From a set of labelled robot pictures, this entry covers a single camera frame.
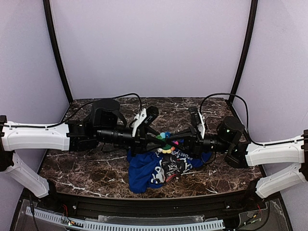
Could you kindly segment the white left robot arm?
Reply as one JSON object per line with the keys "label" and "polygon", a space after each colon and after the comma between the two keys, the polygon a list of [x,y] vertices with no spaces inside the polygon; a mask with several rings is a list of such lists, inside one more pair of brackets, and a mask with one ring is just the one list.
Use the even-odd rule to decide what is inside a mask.
{"label": "white left robot arm", "polygon": [[58,124],[22,124],[0,117],[0,170],[31,191],[37,198],[56,194],[54,184],[25,164],[17,150],[52,149],[79,152],[94,149],[100,142],[129,147],[135,153],[164,147],[166,141],[144,121],[136,120],[132,128],[108,121],[70,120]]}

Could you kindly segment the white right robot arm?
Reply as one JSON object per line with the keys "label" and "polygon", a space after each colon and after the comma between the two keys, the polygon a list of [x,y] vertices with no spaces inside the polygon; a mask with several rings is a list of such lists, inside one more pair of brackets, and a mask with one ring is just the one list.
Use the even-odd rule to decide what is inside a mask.
{"label": "white right robot arm", "polygon": [[208,135],[201,140],[202,151],[226,151],[224,161],[232,168],[249,168],[266,164],[290,163],[272,175],[252,182],[260,198],[308,181],[308,131],[303,135],[274,143],[224,141],[221,136]]}

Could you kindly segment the blue printed t-shirt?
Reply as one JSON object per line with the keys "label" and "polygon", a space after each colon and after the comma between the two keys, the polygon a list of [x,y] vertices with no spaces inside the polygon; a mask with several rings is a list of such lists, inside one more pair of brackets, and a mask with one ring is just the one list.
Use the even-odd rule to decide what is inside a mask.
{"label": "blue printed t-shirt", "polygon": [[127,152],[129,189],[133,193],[144,193],[148,188],[160,188],[175,177],[206,164],[212,153],[202,153],[200,158],[171,148],[157,149],[145,154],[132,155]]}

